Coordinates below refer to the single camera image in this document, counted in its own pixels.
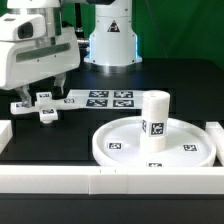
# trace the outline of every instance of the white panel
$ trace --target white panel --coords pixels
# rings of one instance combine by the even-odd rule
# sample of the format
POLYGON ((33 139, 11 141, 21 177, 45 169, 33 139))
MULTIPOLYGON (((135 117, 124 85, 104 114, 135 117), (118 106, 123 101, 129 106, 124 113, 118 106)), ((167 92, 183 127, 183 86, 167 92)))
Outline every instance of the white panel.
POLYGON ((0 153, 12 138, 11 121, 0 121, 0 153))
POLYGON ((0 166, 0 193, 88 194, 90 167, 0 166))
POLYGON ((217 146, 217 157, 224 166, 224 130, 218 122, 207 122, 206 132, 217 146))
POLYGON ((89 194, 126 194, 127 174, 116 168, 99 167, 89 177, 89 194))
POLYGON ((54 8, 60 7, 59 0, 8 0, 7 8, 54 8))
POLYGON ((223 194, 223 168, 129 169, 128 194, 223 194))

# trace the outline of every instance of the white block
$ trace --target white block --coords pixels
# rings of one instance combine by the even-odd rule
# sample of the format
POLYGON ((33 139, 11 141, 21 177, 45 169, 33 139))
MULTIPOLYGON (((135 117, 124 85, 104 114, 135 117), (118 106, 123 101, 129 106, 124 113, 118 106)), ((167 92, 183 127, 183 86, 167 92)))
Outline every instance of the white block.
POLYGON ((217 148, 217 157, 224 166, 224 130, 218 122, 207 122, 206 132, 210 135, 217 148))
POLYGON ((89 176, 89 194, 126 194, 127 174, 122 169, 98 167, 89 176))
POLYGON ((51 92, 37 93, 36 96, 39 103, 49 103, 52 99, 51 92))
POLYGON ((88 194, 90 167, 0 166, 0 193, 88 194))
POLYGON ((30 107, 30 108, 24 107, 22 105, 22 102, 11 103, 10 110, 11 110, 11 113, 15 115, 37 112, 35 107, 30 107))
POLYGON ((165 123, 169 115, 170 94, 152 90, 143 94, 142 119, 152 123, 165 123))
POLYGON ((220 167, 147 168, 128 170, 127 194, 223 194, 220 167))
POLYGON ((11 138, 11 121, 0 121, 0 153, 2 153, 11 138))
POLYGON ((42 109, 40 112, 40 121, 44 123, 58 120, 58 113, 54 108, 42 109))

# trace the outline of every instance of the warning label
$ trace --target warning label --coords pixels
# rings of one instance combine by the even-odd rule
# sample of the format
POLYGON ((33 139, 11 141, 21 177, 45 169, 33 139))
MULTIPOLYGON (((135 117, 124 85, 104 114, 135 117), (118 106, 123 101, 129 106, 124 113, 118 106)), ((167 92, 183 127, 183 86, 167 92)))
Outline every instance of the warning label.
POLYGON ((109 27, 107 32, 112 32, 112 33, 116 33, 116 32, 119 33, 120 32, 120 29, 119 29, 115 20, 113 21, 113 23, 111 24, 111 26, 109 27))

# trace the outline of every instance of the small white block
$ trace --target small white block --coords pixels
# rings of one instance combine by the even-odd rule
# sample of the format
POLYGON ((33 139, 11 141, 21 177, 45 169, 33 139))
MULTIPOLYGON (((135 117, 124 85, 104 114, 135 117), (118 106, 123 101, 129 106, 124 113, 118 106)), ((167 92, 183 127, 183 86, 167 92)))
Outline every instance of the small white block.
POLYGON ((80 105, 77 104, 74 98, 67 98, 63 100, 58 100, 56 104, 58 110, 72 110, 80 108, 80 105))
POLYGON ((47 103, 52 100, 51 92, 37 93, 36 96, 39 103, 47 103))
POLYGON ((58 113, 54 108, 42 109, 39 112, 40 121, 44 123, 50 123, 52 121, 58 120, 58 113))
POLYGON ((18 114, 29 114, 29 113, 33 113, 36 112, 36 108, 35 107, 24 107, 22 105, 22 102, 17 102, 17 103, 11 103, 11 113, 18 115, 18 114))
POLYGON ((2 153, 11 138, 11 121, 0 121, 0 153, 2 153))

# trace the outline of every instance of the cable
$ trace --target cable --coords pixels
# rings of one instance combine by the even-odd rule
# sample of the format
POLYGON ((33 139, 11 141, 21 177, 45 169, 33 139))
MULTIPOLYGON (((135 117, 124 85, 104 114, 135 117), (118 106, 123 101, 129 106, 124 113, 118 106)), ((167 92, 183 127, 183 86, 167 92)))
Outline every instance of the cable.
POLYGON ((150 16, 151 16, 152 24, 153 24, 153 27, 154 27, 154 29, 155 29, 157 38, 158 38, 158 40, 159 40, 160 47, 161 47, 162 50, 163 50, 163 53, 164 53, 164 55, 165 55, 165 58, 169 58, 169 56, 168 56, 168 52, 167 52, 167 50, 166 50, 166 47, 165 47, 165 44, 164 44, 164 41, 163 41, 163 38, 162 38, 162 35, 161 35, 161 33, 160 33, 160 31, 159 31, 159 28, 158 28, 158 26, 157 26, 157 24, 156 24, 156 19, 155 19, 155 16, 154 16, 153 12, 152 12, 152 7, 151 7, 151 5, 150 5, 149 0, 145 0, 145 3, 146 3, 146 5, 147 5, 149 14, 150 14, 150 16))
POLYGON ((76 29, 75 33, 78 38, 84 38, 84 31, 82 28, 82 13, 80 3, 75 3, 75 17, 76 17, 76 29))
POLYGON ((65 8, 65 0, 60 0, 60 4, 61 4, 61 15, 62 15, 65 8))

